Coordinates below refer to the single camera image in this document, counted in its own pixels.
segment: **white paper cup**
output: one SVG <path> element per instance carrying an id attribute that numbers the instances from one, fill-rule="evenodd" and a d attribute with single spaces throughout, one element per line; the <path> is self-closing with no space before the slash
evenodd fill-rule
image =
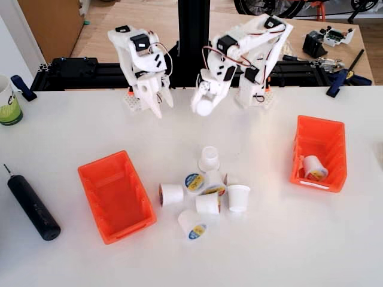
<path id="1" fill-rule="evenodd" d="M 228 186 L 228 185 L 233 185 L 233 184 L 238 184 L 238 178 L 231 174 L 231 173 L 227 173 L 225 174 L 225 177 L 223 179 L 223 183 L 224 185 Z"/>
<path id="2" fill-rule="evenodd" d="M 199 238 L 207 229 L 199 214 L 192 210 L 182 211 L 178 216 L 178 223 L 189 240 Z"/>
<path id="3" fill-rule="evenodd" d="M 204 147 L 202 150 L 201 158 L 198 161 L 198 167 L 203 172 L 208 172 L 209 170 L 218 170 L 220 168 L 218 150 L 213 146 Z"/>
<path id="4" fill-rule="evenodd" d="M 229 193 L 229 209 L 232 212 L 243 212 L 247 210 L 247 201 L 249 197 L 250 187 L 246 185 L 229 185 L 227 187 Z"/>
<path id="5" fill-rule="evenodd" d="M 178 184 L 160 184 L 159 194 L 161 206 L 184 200 L 184 189 Z"/>
<path id="6" fill-rule="evenodd" d="M 206 172 L 206 187 L 202 194 L 218 193 L 222 196 L 226 191 L 226 186 L 223 184 L 221 173 L 217 170 Z"/>
<path id="7" fill-rule="evenodd" d="M 303 168 L 305 178 L 312 181 L 323 181 L 329 175 L 329 171 L 323 167 L 318 157 L 314 155 L 309 155 L 303 159 Z"/>
<path id="8" fill-rule="evenodd" d="M 191 173 L 185 178 L 184 188 L 188 196 L 199 196 L 206 188 L 206 179 L 200 173 Z"/>
<path id="9" fill-rule="evenodd" d="M 198 213 L 220 214 L 220 206 L 221 203 L 218 193 L 196 197 L 196 209 Z"/>

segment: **cup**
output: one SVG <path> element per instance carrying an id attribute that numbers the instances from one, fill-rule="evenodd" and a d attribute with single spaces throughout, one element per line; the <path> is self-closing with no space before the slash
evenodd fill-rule
<path id="1" fill-rule="evenodd" d="M 198 213 L 220 214 L 220 205 L 218 193 L 196 197 L 196 209 Z"/>
<path id="2" fill-rule="evenodd" d="M 198 161 L 198 167 L 203 172 L 208 172 L 209 170 L 218 170 L 220 168 L 218 150 L 213 146 L 204 147 L 202 150 L 201 158 Z"/>
<path id="3" fill-rule="evenodd" d="M 226 191 L 226 186 L 223 184 L 221 173 L 217 170 L 206 172 L 206 185 L 202 194 L 218 193 L 222 196 Z"/>
<path id="4" fill-rule="evenodd" d="M 192 210 L 184 210 L 178 216 L 178 223 L 189 240 L 199 238 L 207 229 L 199 214 Z"/>
<path id="5" fill-rule="evenodd" d="M 8 77 L 0 75 L 0 124 L 11 126 L 23 118 L 23 112 Z"/>
<path id="6" fill-rule="evenodd" d="M 159 194 L 161 206 L 184 200 L 184 189 L 179 184 L 160 184 Z"/>
<path id="7" fill-rule="evenodd" d="M 247 201 L 250 187 L 241 184 L 229 185 L 229 210 L 232 212 L 243 212 L 247 210 Z"/>
<path id="8" fill-rule="evenodd" d="M 315 155 L 309 155 L 303 159 L 303 168 L 305 170 L 305 178 L 312 181 L 323 181 L 329 174 L 329 171 L 323 167 Z"/>
<path id="9" fill-rule="evenodd" d="M 191 173 L 186 176 L 184 188 L 190 197 L 199 196 L 205 188 L 205 177 L 200 173 Z"/>

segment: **wooden cabinet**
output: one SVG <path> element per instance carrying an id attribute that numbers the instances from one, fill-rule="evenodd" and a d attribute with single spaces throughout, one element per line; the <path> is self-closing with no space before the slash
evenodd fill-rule
<path id="1" fill-rule="evenodd" d="M 83 27 L 78 0 L 18 0 L 45 61 L 69 57 Z"/>

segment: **bicycle wheel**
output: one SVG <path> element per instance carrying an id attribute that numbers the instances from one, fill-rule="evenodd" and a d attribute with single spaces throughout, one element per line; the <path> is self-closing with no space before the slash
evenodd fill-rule
<path id="1" fill-rule="evenodd" d="M 304 1 L 284 0 L 234 0 L 239 14 L 247 15 L 276 15 L 280 18 L 293 18 L 305 5 Z"/>
<path id="2" fill-rule="evenodd" d="M 366 6 L 364 6 L 364 8 L 362 8 L 360 10 L 360 12 L 366 12 L 368 10 L 370 10 L 372 7 L 374 7 L 376 5 L 376 3 L 378 3 L 379 0 L 370 0 L 366 3 Z M 360 5 L 361 3 L 363 2 L 363 0 L 351 0 L 351 6 L 352 6 L 352 9 L 356 10 Z"/>

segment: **vertical black pole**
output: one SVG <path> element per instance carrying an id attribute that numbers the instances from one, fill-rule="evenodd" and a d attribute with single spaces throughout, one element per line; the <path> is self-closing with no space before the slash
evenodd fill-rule
<path id="1" fill-rule="evenodd" d="M 201 49 L 209 43 L 210 0 L 178 0 L 180 56 L 202 60 Z"/>
<path id="2" fill-rule="evenodd" d="M 209 17 L 210 0 L 178 0 L 180 40 L 170 51 L 171 87 L 195 86 L 203 68 L 202 47 L 209 44 Z"/>

